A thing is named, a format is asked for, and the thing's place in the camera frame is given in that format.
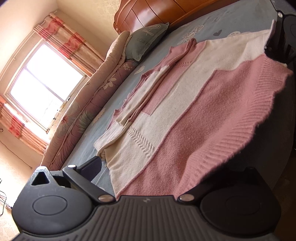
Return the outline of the blue-green flowers pillow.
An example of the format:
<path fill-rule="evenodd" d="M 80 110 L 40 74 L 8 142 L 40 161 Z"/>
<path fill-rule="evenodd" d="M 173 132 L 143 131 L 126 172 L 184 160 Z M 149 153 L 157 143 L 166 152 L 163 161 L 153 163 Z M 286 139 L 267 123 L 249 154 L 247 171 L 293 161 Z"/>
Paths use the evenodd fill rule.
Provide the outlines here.
<path fill-rule="evenodd" d="M 169 23 L 154 24 L 133 32 L 126 46 L 126 59 L 140 62 L 158 44 L 168 27 Z"/>

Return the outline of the orange wooden headboard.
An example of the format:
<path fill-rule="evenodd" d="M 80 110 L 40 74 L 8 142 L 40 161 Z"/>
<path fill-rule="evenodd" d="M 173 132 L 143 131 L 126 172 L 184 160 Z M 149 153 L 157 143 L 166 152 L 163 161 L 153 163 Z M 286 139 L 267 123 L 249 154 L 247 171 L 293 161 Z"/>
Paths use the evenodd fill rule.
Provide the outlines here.
<path fill-rule="evenodd" d="M 117 33 L 136 30 L 159 23 L 169 23 L 173 31 L 181 25 L 215 10 L 236 3 L 236 0 L 127 0 L 121 1 L 114 15 Z"/>

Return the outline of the blue floral bed sheet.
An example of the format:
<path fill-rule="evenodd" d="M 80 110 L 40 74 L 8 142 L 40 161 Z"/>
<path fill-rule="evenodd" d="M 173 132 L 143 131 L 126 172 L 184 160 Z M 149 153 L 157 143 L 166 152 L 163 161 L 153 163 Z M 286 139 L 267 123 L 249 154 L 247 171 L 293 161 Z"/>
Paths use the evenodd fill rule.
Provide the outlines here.
<path fill-rule="evenodd" d="M 124 101 L 140 81 L 141 75 L 156 66 L 168 53 L 170 47 L 187 43 L 191 38 L 197 42 L 204 40 L 221 39 L 227 36 L 235 36 L 241 32 L 257 32 L 270 29 L 273 19 L 277 13 L 270 1 L 237 1 L 224 8 L 216 10 L 207 15 L 201 16 L 187 24 L 184 24 L 169 33 L 160 43 L 148 54 L 137 68 L 126 78 L 116 90 L 104 108 L 88 126 L 82 138 L 70 154 L 64 166 L 76 164 L 80 166 L 97 154 L 94 143 L 105 133 L 111 118 L 116 109 L 119 109 Z M 164 98 L 169 104 L 168 114 L 165 114 L 165 121 L 169 121 L 169 127 L 175 122 L 172 117 L 178 118 L 191 104 L 199 93 L 204 81 L 195 84 L 185 84 L 185 90 L 179 89 L 176 83 Z M 173 110 L 182 108 L 173 115 Z M 114 195 L 107 162 L 102 162 L 101 171 L 91 181 L 94 185 Z"/>

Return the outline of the pink floral folded quilt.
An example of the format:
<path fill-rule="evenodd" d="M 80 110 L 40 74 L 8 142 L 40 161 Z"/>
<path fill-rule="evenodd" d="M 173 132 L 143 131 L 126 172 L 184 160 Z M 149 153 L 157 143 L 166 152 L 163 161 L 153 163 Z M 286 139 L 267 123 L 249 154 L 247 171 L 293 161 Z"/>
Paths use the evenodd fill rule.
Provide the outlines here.
<path fill-rule="evenodd" d="M 130 39 L 130 32 L 124 31 L 111 44 L 103 64 L 80 89 L 60 120 L 44 153 L 42 166 L 49 170 L 63 166 L 88 126 L 138 66 L 137 61 L 126 60 Z"/>

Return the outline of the bright window with frame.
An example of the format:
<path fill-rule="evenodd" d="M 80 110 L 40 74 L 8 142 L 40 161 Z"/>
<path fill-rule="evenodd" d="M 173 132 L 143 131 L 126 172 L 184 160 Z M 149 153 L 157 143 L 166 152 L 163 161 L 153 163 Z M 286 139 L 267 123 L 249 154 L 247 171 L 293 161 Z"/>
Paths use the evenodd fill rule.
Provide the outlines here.
<path fill-rule="evenodd" d="M 30 121 L 49 132 L 88 76 L 40 40 L 26 56 L 5 95 Z"/>

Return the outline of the pink striped curtain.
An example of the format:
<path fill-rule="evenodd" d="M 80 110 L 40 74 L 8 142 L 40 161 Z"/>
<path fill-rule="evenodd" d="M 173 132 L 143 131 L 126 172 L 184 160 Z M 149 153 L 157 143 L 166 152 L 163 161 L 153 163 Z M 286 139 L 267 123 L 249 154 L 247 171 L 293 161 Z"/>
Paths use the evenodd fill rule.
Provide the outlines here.
<path fill-rule="evenodd" d="M 1 72 L 1 105 L 6 108 L 7 114 L 1 115 L 1 122 L 8 130 L 29 148 L 38 154 L 43 154 L 48 145 L 47 133 L 30 121 L 5 95 L 6 88 L 14 74 L 40 40 L 44 40 L 71 63 L 91 77 L 103 63 L 104 57 L 93 48 L 78 32 L 69 27 L 55 14 L 49 14 L 42 23 L 36 25 L 34 30 L 23 41 L 19 49 L 11 56 Z"/>

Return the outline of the pink and cream knit sweater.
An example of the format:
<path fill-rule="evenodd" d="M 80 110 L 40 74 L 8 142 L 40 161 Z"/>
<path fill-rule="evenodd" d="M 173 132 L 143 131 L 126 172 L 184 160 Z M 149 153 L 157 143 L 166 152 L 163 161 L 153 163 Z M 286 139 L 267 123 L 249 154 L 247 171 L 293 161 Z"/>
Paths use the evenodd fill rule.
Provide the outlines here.
<path fill-rule="evenodd" d="M 292 72 L 269 30 L 172 47 L 144 73 L 95 142 L 116 197 L 178 197 L 252 139 Z"/>

